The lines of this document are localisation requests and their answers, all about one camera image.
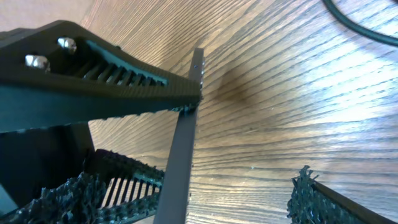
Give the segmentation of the blue screen smartphone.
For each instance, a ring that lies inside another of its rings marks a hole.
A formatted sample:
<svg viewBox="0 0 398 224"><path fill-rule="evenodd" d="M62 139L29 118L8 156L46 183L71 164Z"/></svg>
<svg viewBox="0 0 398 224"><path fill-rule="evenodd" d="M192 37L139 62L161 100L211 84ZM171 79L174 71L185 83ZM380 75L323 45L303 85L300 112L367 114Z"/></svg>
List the blue screen smartphone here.
<svg viewBox="0 0 398 224"><path fill-rule="evenodd" d="M166 96L157 100L160 103L159 107L163 110L178 108L180 112L154 223L186 222L198 104L202 99L204 59L204 50L196 48L193 52L188 78L181 82L181 87L177 88L178 96Z"/></svg>

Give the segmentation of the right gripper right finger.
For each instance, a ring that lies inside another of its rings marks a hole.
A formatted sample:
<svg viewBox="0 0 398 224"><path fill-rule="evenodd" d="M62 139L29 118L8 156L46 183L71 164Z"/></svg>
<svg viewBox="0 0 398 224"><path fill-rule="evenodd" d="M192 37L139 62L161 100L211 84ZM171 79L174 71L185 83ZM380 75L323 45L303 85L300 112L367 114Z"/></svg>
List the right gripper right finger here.
<svg viewBox="0 0 398 224"><path fill-rule="evenodd" d="M287 218L294 224L397 224L316 181L305 165L292 178Z"/></svg>

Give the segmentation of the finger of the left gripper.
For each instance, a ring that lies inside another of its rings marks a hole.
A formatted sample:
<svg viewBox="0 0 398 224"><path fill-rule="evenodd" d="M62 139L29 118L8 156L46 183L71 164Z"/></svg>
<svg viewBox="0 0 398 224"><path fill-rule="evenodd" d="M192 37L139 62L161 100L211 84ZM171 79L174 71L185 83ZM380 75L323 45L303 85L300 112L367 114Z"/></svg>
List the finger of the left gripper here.
<svg viewBox="0 0 398 224"><path fill-rule="evenodd" d="M148 218L156 214L164 171L104 149L96 150L84 168L105 184L98 218Z"/></svg>
<svg viewBox="0 0 398 224"><path fill-rule="evenodd" d="M44 129L196 107L201 87L78 24L1 32L1 131Z"/></svg>

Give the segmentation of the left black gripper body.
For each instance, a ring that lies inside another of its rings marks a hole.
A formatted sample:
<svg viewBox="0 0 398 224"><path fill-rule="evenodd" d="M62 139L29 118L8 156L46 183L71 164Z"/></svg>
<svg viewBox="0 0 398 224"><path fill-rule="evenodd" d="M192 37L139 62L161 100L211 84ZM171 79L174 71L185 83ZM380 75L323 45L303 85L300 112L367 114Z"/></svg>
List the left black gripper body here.
<svg viewBox="0 0 398 224"><path fill-rule="evenodd" d="M1 208L20 208L78 176L94 153L88 124L1 134Z"/></svg>

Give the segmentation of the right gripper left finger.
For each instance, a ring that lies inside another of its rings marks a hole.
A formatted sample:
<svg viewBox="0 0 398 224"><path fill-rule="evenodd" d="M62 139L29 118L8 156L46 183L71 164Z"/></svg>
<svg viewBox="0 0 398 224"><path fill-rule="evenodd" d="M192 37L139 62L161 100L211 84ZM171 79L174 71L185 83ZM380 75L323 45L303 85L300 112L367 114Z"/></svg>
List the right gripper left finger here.
<svg viewBox="0 0 398 224"><path fill-rule="evenodd" d="M1 223L134 223L155 215L160 193L101 207L106 183L98 174L82 172L55 189L43 188L41 195L1 217Z"/></svg>

